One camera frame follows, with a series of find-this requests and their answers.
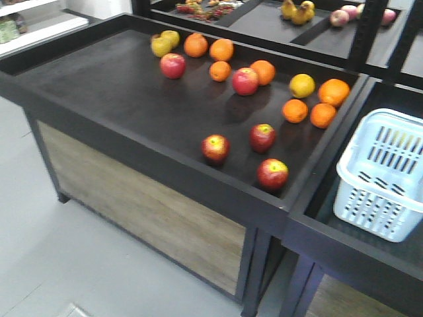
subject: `table leg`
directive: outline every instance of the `table leg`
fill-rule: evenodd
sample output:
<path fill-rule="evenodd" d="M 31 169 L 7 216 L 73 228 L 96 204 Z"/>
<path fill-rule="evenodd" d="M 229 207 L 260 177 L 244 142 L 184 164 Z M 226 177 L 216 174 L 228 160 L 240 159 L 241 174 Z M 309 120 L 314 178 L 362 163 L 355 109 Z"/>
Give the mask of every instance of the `table leg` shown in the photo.
<path fill-rule="evenodd" d="M 270 240 L 271 236 L 269 234 L 257 229 L 250 272 L 244 296 L 244 308 L 241 312 L 242 317 L 254 317 L 257 315 Z"/>
<path fill-rule="evenodd" d="M 324 272 L 307 256 L 299 256 L 279 317 L 304 317 Z"/>
<path fill-rule="evenodd" d="M 37 143 L 38 149 L 40 150 L 41 156 L 43 158 L 44 164 L 47 167 L 48 174 L 53 182 L 54 189 L 58 195 L 58 200 L 61 203 L 65 203 L 69 201 L 69 197 L 67 197 L 63 192 L 60 190 L 59 180 L 54 172 L 52 163 L 50 162 L 50 158 L 48 156 L 46 145 L 44 144 L 44 140 L 42 139 L 40 128 L 38 127 L 37 121 L 32 117 L 29 112 L 25 112 L 26 119 L 28 120 L 29 126 L 31 127 L 32 134 L 35 138 L 35 142 Z"/>

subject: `display tray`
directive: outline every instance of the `display tray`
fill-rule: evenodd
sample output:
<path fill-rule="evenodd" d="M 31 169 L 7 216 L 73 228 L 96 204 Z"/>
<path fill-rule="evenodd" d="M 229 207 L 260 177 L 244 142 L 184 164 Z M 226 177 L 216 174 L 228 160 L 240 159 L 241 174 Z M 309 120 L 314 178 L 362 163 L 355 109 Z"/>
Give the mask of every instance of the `display tray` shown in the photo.
<path fill-rule="evenodd" d="M 416 88 L 423 88 L 423 64 L 421 52 L 423 50 L 423 29 L 420 29 L 405 60 L 399 82 Z"/>
<path fill-rule="evenodd" d="M 249 0 L 246 3 L 243 3 L 241 6 L 237 7 L 232 11 L 232 13 L 228 15 L 223 15 L 219 18 L 210 18 L 208 20 L 201 20 L 199 18 L 194 18 L 193 14 L 190 13 L 180 13 L 176 10 L 177 4 L 184 4 L 185 0 L 160 0 L 155 1 L 151 4 L 151 10 L 152 11 L 161 11 L 164 13 L 168 13 L 170 15 L 174 15 L 181 19 L 186 20 L 195 20 L 196 22 L 203 22 L 203 23 L 210 23 L 214 25 L 219 26 L 229 26 L 233 24 L 234 21 L 236 21 L 238 18 L 243 16 L 245 13 L 249 12 L 251 9 L 254 8 L 254 6 L 259 3 L 260 0 Z M 212 10 L 214 7 L 209 5 L 209 0 L 202 0 L 201 3 L 199 3 L 201 6 L 203 12 Z"/>
<path fill-rule="evenodd" d="M 187 15 L 176 14 L 175 3 L 178 1 L 163 0 L 152 5 L 153 17 L 162 19 L 160 13 L 168 15 L 165 21 L 178 24 L 171 19 L 174 15 L 184 20 L 189 20 Z M 233 31 L 232 37 L 237 39 L 240 34 L 243 42 L 270 48 L 280 52 L 288 52 L 307 59 L 322 61 L 331 65 L 341 66 L 348 59 L 348 54 L 354 39 L 358 20 L 349 22 L 343 28 L 332 27 L 329 16 L 332 11 L 343 5 L 358 5 L 355 1 L 328 1 L 315 0 L 315 17 L 304 24 L 296 26 L 289 20 L 284 20 L 280 14 L 281 1 L 250 0 L 232 14 L 216 22 L 218 26 L 225 26 Z M 395 38 L 403 27 L 406 12 L 403 9 L 392 8 L 397 13 L 397 18 L 389 26 L 382 26 L 377 33 L 374 45 L 370 51 L 368 63 L 369 72 L 381 76 L 386 67 L 386 62 L 395 46 Z"/>
<path fill-rule="evenodd" d="M 275 219 L 289 211 L 367 77 L 235 43 L 233 69 L 257 59 L 276 66 L 274 81 L 256 94 L 235 94 L 230 79 L 213 82 L 208 56 L 186 57 L 184 76 L 170 80 L 149 44 L 152 34 L 166 29 L 179 31 L 182 40 L 192 32 L 122 15 L 13 54 L 0 61 L 2 95 L 38 120 L 188 197 L 228 211 L 227 217 L 280 234 L 283 223 Z M 183 53 L 182 46 L 175 51 Z M 310 74 L 317 87 L 331 78 L 352 87 L 328 129 L 314 127 L 308 117 L 300 124 L 283 119 L 281 107 L 292 98 L 289 81 L 298 73 Z M 309 107 L 317 104 L 317 93 L 305 101 Z M 278 138 L 267 154 L 259 155 L 250 149 L 249 131 L 264 122 L 275 127 Z M 231 142 L 221 168 L 208 166 L 200 149 L 214 133 Z M 258 165 L 269 157 L 289 167 L 287 184 L 272 195 L 256 181 Z"/>
<path fill-rule="evenodd" d="M 289 214 L 289 225 L 283 244 L 307 254 L 324 270 L 358 290 L 404 312 L 421 316 L 423 304 L 418 298 L 423 291 L 423 222 L 402 242 L 389 242 L 340 220 L 334 214 L 334 200 L 340 178 L 336 163 L 343 153 L 358 122 L 370 111 L 388 108 L 421 118 L 423 95 L 409 88 L 389 86 L 371 79 L 367 82 L 354 108 L 346 118 L 342 146 L 327 153 L 316 170 L 325 177 L 309 180 L 306 188 L 319 183 L 315 192 L 303 192 L 303 200 Z"/>

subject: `white shelf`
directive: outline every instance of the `white shelf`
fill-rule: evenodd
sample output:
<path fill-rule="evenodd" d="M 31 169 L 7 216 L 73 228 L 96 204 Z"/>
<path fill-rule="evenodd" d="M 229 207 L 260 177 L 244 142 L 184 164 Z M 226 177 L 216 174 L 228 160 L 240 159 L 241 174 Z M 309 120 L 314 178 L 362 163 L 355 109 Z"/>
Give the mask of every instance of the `white shelf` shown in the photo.
<path fill-rule="evenodd" d="M 10 15 L 15 12 L 24 11 L 27 9 L 39 7 L 40 5 L 45 5 L 47 3 L 56 2 L 59 0 L 29 0 L 20 3 L 15 3 L 14 5 L 3 5 L 0 9 L 0 17 L 5 15 Z"/>
<path fill-rule="evenodd" d="M 0 56 L 85 25 L 88 25 L 88 20 L 85 18 L 67 13 L 58 13 L 56 16 L 49 17 L 46 20 L 28 24 L 27 33 L 21 34 L 10 42 L 0 44 Z"/>

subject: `wood grain panel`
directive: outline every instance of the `wood grain panel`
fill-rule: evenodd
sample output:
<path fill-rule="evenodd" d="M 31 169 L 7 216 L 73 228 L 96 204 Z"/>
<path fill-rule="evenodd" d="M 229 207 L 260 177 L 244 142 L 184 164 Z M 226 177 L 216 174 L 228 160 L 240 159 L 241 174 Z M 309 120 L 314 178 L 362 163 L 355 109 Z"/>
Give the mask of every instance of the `wood grain panel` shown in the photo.
<path fill-rule="evenodd" d="M 39 122 L 60 187 L 235 295 L 245 227 Z"/>
<path fill-rule="evenodd" d="M 350 286 L 325 275 L 306 317 L 406 317 Z"/>

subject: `shopping basket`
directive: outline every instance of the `shopping basket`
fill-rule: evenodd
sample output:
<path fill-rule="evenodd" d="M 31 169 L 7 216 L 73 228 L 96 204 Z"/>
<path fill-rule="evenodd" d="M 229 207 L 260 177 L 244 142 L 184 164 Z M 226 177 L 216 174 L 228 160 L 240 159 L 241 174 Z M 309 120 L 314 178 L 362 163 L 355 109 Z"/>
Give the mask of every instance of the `shopping basket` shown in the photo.
<path fill-rule="evenodd" d="M 423 218 L 423 120 L 390 109 L 359 123 L 336 170 L 334 213 L 391 242 Z"/>

